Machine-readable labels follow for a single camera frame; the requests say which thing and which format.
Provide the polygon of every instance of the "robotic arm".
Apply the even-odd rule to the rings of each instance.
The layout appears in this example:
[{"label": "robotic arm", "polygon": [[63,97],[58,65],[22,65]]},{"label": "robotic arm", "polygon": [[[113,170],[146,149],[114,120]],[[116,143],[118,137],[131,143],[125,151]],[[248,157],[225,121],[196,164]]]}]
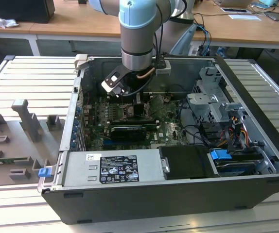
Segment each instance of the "robotic arm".
[{"label": "robotic arm", "polygon": [[[97,11],[118,16],[121,25],[123,65],[106,77],[102,87],[117,97],[138,93],[126,94],[122,81],[128,76],[143,83],[143,79],[154,73],[154,33],[170,19],[175,9],[175,0],[90,0],[89,3]],[[137,86],[139,85],[134,84],[131,89],[134,90]]]}]

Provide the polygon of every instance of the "laptop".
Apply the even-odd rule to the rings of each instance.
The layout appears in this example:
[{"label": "laptop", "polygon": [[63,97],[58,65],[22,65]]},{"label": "laptop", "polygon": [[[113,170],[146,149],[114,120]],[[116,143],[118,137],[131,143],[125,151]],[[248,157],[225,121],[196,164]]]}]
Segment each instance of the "laptop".
[{"label": "laptop", "polygon": [[246,8],[253,0],[216,0],[215,3],[223,7]]}]

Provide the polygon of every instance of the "wooden desk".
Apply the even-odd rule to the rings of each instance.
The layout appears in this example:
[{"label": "wooden desk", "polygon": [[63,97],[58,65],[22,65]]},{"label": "wooden desk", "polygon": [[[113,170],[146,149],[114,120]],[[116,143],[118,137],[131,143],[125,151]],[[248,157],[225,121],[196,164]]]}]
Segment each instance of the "wooden desk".
[{"label": "wooden desk", "polygon": [[[40,56],[37,40],[69,41],[120,41],[120,24],[117,17],[93,10],[89,4],[77,1],[54,0],[55,14],[48,24],[20,22],[15,28],[0,28],[0,37],[29,40],[35,56]],[[206,15],[225,14],[213,1],[204,0],[195,5],[194,13]],[[204,16],[205,26],[212,35],[211,45],[247,48],[279,49],[279,22],[266,16],[261,21],[235,20],[228,15]],[[195,16],[202,23],[199,15]],[[196,32],[193,46],[204,39],[203,32]]]},{"label": "wooden desk", "polygon": [[54,0],[55,13],[47,24],[35,23],[32,34],[120,37],[117,17],[95,11],[78,1]]},{"label": "wooden desk", "polygon": [[[195,5],[193,12],[206,15],[225,14],[213,1],[206,0]],[[264,48],[265,45],[279,46],[279,22],[273,21],[264,14],[256,16],[261,21],[231,19],[228,15],[203,16],[203,18],[206,29],[212,34],[212,45],[222,43],[223,46],[231,46],[229,43],[240,43],[255,48],[258,46]],[[195,15],[195,19],[202,24],[200,15]],[[203,33],[197,32],[194,39],[200,39],[200,34]]]}]

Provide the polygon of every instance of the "slotted aluminum surface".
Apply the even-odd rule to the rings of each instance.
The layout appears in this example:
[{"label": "slotted aluminum surface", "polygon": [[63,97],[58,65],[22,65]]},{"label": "slotted aluminum surface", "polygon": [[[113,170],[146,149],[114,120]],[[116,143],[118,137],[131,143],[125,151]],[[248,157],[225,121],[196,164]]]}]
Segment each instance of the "slotted aluminum surface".
[{"label": "slotted aluminum surface", "polygon": [[19,120],[11,109],[16,99],[27,99],[30,113],[38,119],[47,115],[66,118],[73,82],[73,57],[19,57],[5,62],[0,71],[0,114]]},{"label": "slotted aluminum surface", "polygon": [[[226,60],[226,63],[279,132],[279,87],[258,65],[248,60]],[[239,102],[230,87],[226,89],[233,100]]]},{"label": "slotted aluminum surface", "polygon": [[[30,59],[33,60],[32,64],[70,64],[74,61],[74,58],[67,57],[18,57],[12,61],[12,64],[30,64],[32,62]],[[26,76],[21,74],[1,74],[1,76],[3,80],[11,80],[13,78],[15,80],[26,80]],[[73,78],[72,73],[29,74],[28,77],[29,80],[71,80]],[[254,75],[242,75],[240,79],[251,79],[255,81],[264,80],[259,73]],[[51,102],[53,102],[56,107],[58,106],[57,103],[61,106],[65,106],[66,101],[69,101],[68,99],[63,99],[66,98],[64,92],[56,93],[54,91],[54,86],[49,86],[48,89],[50,92],[45,93],[45,95],[43,95],[42,92],[38,93],[37,97],[33,95],[33,92],[30,93],[29,103],[31,108],[51,107]],[[11,107],[13,94],[23,97],[24,93],[0,93],[0,106]],[[261,92],[252,92],[253,97],[261,100],[265,99],[262,94]],[[267,91],[266,96],[269,99],[276,99],[275,97],[278,95],[275,91]],[[279,120],[279,114],[270,112],[267,115],[270,116],[272,120]],[[60,221],[58,215],[37,192],[36,187],[25,189],[23,187],[24,186],[0,191],[0,233],[279,233],[279,193],[269,197],[251,210],[224,211],[69,226]]]}]

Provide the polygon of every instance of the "blue latch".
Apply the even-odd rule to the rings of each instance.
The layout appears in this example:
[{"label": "blue latch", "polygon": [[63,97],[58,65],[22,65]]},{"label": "blue latch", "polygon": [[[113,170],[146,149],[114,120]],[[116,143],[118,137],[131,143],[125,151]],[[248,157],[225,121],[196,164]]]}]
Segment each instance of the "blue latch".
[{"label": "blue latch", "polygon": [[38,176],[39,177],[51,177],[52,168],[45,167],[39,170]]},{"label": "blue latch", "polygon": [[211,152],[213,160],[215,159],[232,159],[230,153],[227,150],[213,150]]}]

